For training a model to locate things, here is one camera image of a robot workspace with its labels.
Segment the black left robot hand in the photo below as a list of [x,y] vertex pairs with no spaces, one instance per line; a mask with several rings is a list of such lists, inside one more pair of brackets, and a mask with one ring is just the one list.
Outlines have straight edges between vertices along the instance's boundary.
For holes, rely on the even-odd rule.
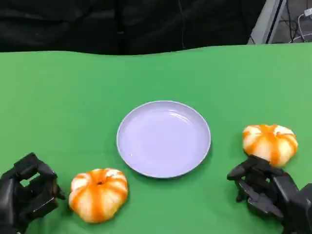
[[29,153],[0,177],[0,232],[23,234],[28,225],[56,209],[65,193],[57,174]]

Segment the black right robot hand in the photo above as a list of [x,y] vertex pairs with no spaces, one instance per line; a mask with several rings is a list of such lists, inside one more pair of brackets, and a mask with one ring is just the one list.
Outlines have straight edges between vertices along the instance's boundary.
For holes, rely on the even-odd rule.
[[236,201],[246,201],[251,212],[274,217],[283,225],[290,220],[288,203],[299,189],[284,170],[250,155],[227,174],[227,179],[238,189]]

